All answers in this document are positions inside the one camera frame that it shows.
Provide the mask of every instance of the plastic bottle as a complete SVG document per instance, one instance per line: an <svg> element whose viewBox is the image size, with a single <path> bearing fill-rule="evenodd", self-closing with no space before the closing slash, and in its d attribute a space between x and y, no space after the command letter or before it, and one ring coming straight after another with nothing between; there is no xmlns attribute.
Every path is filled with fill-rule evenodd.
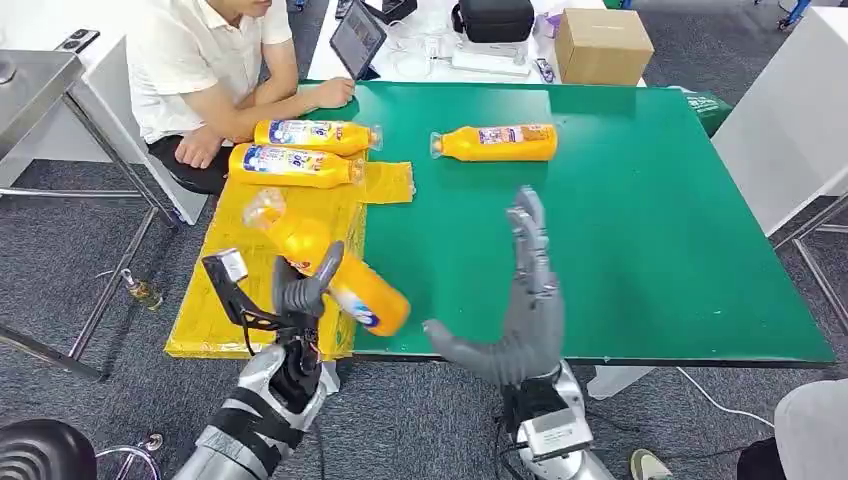
<svg viewBox="0 0 848 480"><path fill-rule="evenodd" d="M324 223L287 210L279 190L259 192L245 209L244 221L264 230L280 255L304 275L315 273L334 240ZM409 315L406 298L347 250L330 281L330 294L375 335L394 335Z"/></svg>
<svg viewBox="0 0 848 480"><path fill-rule="evenodd" d="M256 143L290 148L320 150L349 156L371 148L383 148L383 129L368 128L351 122L315 120L263 120L253 131Z"/></svg>
<svg viewBox="0 0 848 480"><path fill-rule="evenodd" d="M556 154L557 133L553 125L462 127L444 135L430 134L430 154L454 157L463 162L547 162Z"/></svg>
<svg viewBox="0 0 848 480"><path fill-rule="evenodd" d="M156 311L162 305L162 294L150 286L144 280L133 278L129 268L125 268L120 272L121 278L124 279L124 285L130 295L147 307L150 311Z"/></svg>
<svg viewBox="0 0 848 480"><path fill-rule="evenodd" d="M229 178L257 185L332 188L361 181L364 168L362 159L243 143L230 153Z"/></svg>

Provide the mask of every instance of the yellow cloth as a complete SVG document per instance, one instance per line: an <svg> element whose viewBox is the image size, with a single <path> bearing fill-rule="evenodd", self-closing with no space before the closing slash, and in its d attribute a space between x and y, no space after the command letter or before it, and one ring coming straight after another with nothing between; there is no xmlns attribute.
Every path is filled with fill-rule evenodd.
<svg viewBox="0 0 848 480"><path fill-rule="evenodd" d="M303 211L330 227L335 239L345 242L346 251L360 257L365 248L365 206L362 203L410 202L415 191L409 163L366 164L366 180L360 185L333 189L280 188L286 208ZM244 258L248 276L239 286L266 311L271 311L271 269L277 253L265 235L242 221L244 207L267 186L227 182L218 200L215 217L195 262L176 322L165 344L173 357L247 358L240 326L227 318L200 258L227 248L237 248ZM327 360L350 355L355 320L325 296L326 311L319 320L318 348ZM250 343L260 350L274 339L273 332L250 331Z"/></svg>

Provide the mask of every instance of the gray carpet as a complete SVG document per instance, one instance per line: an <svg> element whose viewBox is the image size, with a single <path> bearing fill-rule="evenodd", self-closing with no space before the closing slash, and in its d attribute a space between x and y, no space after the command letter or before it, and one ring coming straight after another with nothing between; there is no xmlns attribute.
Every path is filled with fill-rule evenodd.
<svg viewBox="0 0 848 480"><path fill-rule="evenodd" d="M313 0L306 12L293 17L301 60L309 58L314 48L308 42L314 44L317 37L313 30L323 6ZM780 43L779 37L764 40L772 38L770 33L765 27L753 28L745 16L645 11L643 18L658 51L646 74L649 83L712 90L733 102ZM722 40L721 52L702 50L698 44L710 42L697 41L700 37L693 31ZM751 45L756 42L769 48ZM717 54L722 60L715 60ZM308 62L301 61L300 67L304 74ZM18 185L119 188L125 183L110 165L37 161ZM811 211L824 202L817 202ZM137 201L0 198L4 273L0 322L57 348L69 348L104 281L94 276L119 257L143 207ZM151 313L118 292L84 357L112 372L106 382L81 380L0 345L0 424L58 418L80 428L97 448L134 443L149 432L160 432L165 445L156 457L164 473L173 474L233 387L243 363L174 359L162 352L213 211L210 201L195 227L171 231L154 224L132 268L151 278L166 301ZM817 234L811 244L848 298L844 260L848 237ZM767 418L792 388L848 376L844 365L848 341L833 312L797 253L787 249L781 259L843 363L822 371L689 370L718 401ZM318 419L327 478L495 478L492 419L499 412L500 398L494 387L444 363L348 361L341 364L340 373L344 388L327 402ZM592 370L581 367L576 373L586 381ZM611 399L589 401L588 407L626 428L623 431L598 416L590 418L599 456L621 479L629 478L627 455L638 447L654 449L668 459L676 478L734 478L738 453L693 457L747 445L770 434L754 421L715 410L668 368L655 370ZM318 475L317 436L310 434L275 478ZM506 478L503 471L501 478Z"/></svg>

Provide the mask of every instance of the green table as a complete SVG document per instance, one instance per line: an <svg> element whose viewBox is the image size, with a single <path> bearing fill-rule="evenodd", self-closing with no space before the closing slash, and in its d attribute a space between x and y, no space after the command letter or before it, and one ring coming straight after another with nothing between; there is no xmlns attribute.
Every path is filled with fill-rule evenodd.
<svg viewBox="0 0 848 480"><path fill-rule="evenodd" d="M493 84L357 85L312 118L380 124L373 160L412 161L417 193L371 206L365 260L412 305L356 354L432 357L421 322L498 338L513 271L504 209L520 185L547 211L566 302L563 356L609 365L811 366L834 360L679 91ZM554 123L550 163L431 159L430 132Z"/></svg>

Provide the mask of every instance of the robotic hand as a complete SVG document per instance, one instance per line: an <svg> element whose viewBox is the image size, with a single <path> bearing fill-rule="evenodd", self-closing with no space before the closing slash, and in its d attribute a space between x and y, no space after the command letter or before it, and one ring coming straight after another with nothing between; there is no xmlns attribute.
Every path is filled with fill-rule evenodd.
<svg viewBox="0 0 848 480"><path fill-rule="evenodd" d="M273 330L277 340L253 356L238 386L195 442L197 449L177 480L265 480L300 444L324 403L316 346L321 296L341 263L344 247L328 249L313 277L303 278L283 258L274 264L272 299L276 314L264 312L238 287L247 268L235 249L202 260L230 321L244 328Z"/></svg>
<svg viewBox="0 0 848 480"><path fill-rule="evenodd" d="M550 270L544 207L536 192L522 187L507 217L516 266L501 340L475 344L455 337L438 320L425 322L424 332L445 359L501 385L503 418L514 442L510 450L518 450L534 474L542 479L612 480L589 450L593 437L583 393L561 359L564 305Z"/></svg>

